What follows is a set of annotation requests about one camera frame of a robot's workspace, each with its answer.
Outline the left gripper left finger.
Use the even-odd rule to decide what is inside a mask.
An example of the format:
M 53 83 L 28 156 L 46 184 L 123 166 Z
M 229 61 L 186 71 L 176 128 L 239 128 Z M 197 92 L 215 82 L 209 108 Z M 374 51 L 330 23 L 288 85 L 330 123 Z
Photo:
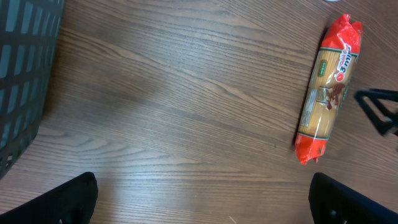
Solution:
M 89 223 L 98 198 L 97 180 L 85 172 L 1 215 L 1 224 Z

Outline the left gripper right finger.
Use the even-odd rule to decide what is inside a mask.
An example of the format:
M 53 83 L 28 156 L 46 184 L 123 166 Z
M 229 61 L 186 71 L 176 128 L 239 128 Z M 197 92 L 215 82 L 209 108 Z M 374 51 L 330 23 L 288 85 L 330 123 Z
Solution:
M 321 172 L 313 176 L 308 201 L 315 224 L 397 224 L 396 212 Z

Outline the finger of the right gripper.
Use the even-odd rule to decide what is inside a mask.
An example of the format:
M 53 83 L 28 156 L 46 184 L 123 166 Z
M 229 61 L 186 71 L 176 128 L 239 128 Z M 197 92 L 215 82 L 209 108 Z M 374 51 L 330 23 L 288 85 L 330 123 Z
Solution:
M 397 91 L 375 88 L 358 90 L 355 93 L 354 98 L 381 136 L 385 136 L 388 133 L 397 136 L 397 112 L 390 111 L 380 102 L 380 100 L 386 100 L 397 103 Z M 375 111 L 365 101 L 365 98 L 368 98 L 381 112 L 384 120 L 375 113 Z

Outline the orange spaghetti packet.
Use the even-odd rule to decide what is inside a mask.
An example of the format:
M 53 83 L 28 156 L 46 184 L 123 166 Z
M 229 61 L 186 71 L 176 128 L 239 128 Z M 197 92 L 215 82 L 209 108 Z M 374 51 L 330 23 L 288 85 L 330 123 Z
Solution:
M 358 61 L 362 34 L 362 23 L 343 14 L 331 23 L 320 44 L 295 139 L 295 153 L 303 165 L 325 152 Z

